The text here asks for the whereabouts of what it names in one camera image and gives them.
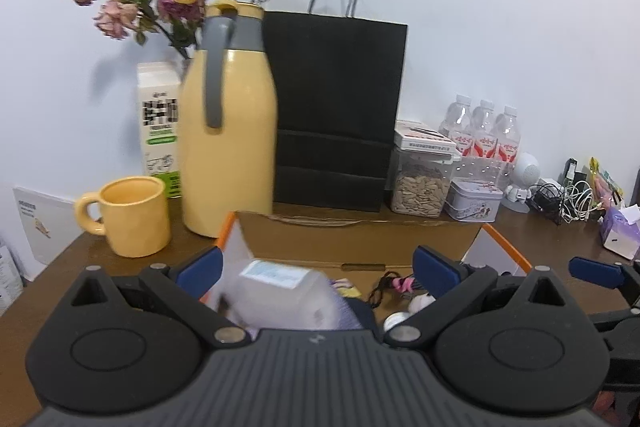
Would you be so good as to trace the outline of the white flat box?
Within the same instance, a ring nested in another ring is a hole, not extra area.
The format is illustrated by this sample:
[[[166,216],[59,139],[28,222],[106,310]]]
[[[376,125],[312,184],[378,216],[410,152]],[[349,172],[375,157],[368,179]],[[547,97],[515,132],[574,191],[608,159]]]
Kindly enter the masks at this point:
[[[456,143],[445,135],[415,121],[398,120],[395,124],[394,144],[398,150],[412,150],[444,155],[457,155]]]

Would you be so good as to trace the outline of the red orange cardboard box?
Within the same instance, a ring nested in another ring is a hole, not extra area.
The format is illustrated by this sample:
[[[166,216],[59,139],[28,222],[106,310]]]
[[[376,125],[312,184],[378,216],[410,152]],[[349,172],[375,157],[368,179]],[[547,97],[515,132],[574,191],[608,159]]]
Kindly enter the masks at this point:
[[[413,274],[416,247],[427,246],[450,260],[497,272],[524,275],[528,260],[491,225],[446,221],[336,220],[308,217],[230,215],[216,242],[222,274],[231,263],[266,260],[323,273],[335,294],[352,291],[366,301],[388,271]],[[222,274],[202,303],[243,326],[221,296]]]

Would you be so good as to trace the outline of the clear container with seeds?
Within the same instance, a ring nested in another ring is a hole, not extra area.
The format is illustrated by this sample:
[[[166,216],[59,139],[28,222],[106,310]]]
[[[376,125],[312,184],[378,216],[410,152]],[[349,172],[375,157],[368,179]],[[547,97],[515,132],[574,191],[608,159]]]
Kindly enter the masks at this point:
[[[395,148],[390,209],[401,215],[438,218],[459,159],[457,154]]]

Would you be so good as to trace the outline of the left water bottle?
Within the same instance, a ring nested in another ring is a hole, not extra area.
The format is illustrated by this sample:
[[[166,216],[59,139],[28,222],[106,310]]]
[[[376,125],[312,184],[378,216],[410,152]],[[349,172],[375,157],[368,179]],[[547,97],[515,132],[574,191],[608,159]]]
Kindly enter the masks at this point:
[[[438,127],[438,132],[456,144],[461,156],[469,156],[473,145],[471,124],[471,99],[462,94],[456,96]]]

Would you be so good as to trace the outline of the pale decorated tin box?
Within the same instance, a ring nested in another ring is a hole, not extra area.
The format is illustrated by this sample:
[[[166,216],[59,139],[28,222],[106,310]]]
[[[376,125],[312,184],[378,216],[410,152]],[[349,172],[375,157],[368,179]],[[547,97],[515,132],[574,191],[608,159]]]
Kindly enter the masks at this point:
[[[456,221],[492,223],[497,218],[502,198],[503,191],[495,184],[453,179],[444,209]]]

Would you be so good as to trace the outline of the small white round object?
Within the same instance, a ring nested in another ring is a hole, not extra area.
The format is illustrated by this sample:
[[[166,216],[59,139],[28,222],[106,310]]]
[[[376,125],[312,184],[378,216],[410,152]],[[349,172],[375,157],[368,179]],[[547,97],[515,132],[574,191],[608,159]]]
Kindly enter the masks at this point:
[[[423,310],[424,308],[431,306],[434,303],[435,298],[430,294],[422,294],[414,296],[408,304],[406,311],[398,311],[390,314],[383,322],[383,332],[386,333],[393,329],[395,326],[408,320],[414,314]]]

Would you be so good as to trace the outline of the right water bottle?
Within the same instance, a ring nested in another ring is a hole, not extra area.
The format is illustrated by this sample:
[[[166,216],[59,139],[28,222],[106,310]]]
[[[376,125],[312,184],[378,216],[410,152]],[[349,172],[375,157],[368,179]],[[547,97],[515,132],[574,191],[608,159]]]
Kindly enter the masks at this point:
[[[514,169],[515,158],[518,156],[521,143],[518,110],[515,107],[506,106],[497,116],[491,134],[496,139],[496,143],[489,163],[490,179],[499,190],[504,190],[509,184],[509,176]]]

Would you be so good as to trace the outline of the yellow ceramic mug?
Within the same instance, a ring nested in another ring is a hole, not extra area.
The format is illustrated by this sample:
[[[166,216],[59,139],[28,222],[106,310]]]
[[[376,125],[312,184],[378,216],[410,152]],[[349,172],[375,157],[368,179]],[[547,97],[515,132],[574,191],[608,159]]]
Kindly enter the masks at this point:
[[[137,259],[157,254],[171,238],[165,183],[154,176],[128,176],[74,202],[86,232],[103,236],[114,253]]]

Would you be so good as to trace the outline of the white robot figurine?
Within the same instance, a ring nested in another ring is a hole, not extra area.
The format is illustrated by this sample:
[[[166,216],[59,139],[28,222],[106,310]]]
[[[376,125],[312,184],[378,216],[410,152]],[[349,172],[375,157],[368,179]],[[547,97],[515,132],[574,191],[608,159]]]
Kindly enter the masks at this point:
[[[532,187],[540,178],[539,162],[529,153],[519,153],[509,176],[509,184],[503,190],[501,205],[517,213],[529,213],[527,202],[532,197]]]

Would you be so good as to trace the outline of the white calendar card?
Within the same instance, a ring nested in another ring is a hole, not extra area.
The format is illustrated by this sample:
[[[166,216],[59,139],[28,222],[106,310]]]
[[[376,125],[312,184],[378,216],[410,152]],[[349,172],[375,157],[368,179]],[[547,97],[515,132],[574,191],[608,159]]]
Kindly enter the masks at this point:
[[[13,194],[32,255],[50,265],[82,234],[74,202],[23,187],[14,187]]]

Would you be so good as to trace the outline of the white tissue pack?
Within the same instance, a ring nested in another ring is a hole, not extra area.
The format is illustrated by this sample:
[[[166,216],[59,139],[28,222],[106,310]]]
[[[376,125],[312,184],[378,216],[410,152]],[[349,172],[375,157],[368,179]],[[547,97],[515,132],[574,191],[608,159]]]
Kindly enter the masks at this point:
[[[336,329],[340,297],[321,272],[253,259],[231,263],[221,296],[232,315],[250,329]]]

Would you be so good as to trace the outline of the middle water bottle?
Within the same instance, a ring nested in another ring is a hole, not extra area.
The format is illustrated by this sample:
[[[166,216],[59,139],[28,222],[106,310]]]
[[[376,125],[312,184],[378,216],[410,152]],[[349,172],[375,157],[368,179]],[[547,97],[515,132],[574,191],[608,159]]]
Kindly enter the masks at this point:
[[[464,161],[465,172],[470,178],[491,181],[495,178],[495,147],[497,138],[492,134],[494,127],[495,104],[488,100],[480,101],[473,109],[468,133],[472,143]]]

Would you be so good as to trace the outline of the purple white tissue box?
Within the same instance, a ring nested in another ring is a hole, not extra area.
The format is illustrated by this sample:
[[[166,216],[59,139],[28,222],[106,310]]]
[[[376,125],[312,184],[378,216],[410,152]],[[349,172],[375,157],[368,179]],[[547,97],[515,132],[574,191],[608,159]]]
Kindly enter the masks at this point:
[[[636,259],[640,249],[639,219],[638,205],[608,208],[600,223],[602,246],[627,260]]]

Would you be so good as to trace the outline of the navy blue fabric roll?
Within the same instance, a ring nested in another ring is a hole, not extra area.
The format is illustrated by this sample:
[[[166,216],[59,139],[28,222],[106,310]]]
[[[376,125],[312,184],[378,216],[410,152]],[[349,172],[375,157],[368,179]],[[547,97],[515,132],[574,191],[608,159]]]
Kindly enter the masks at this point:
[[[345,298],[345,303],[355,317],[360,329],[370,329],[375,334],[378,333],[378,322],[369,303],[358,298]]]

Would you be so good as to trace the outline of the purple knitted cloth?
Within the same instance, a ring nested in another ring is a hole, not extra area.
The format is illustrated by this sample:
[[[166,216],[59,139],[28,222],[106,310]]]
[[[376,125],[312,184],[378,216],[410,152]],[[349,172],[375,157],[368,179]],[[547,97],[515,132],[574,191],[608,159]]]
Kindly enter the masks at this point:
[[[240,323],[256,335],[261,329],[287,331],[351,331],[362,329],[360,321],[347,301],[329,294],[306,296],[299,300],[270,301],[263,306],[250,306],[238,313]]]

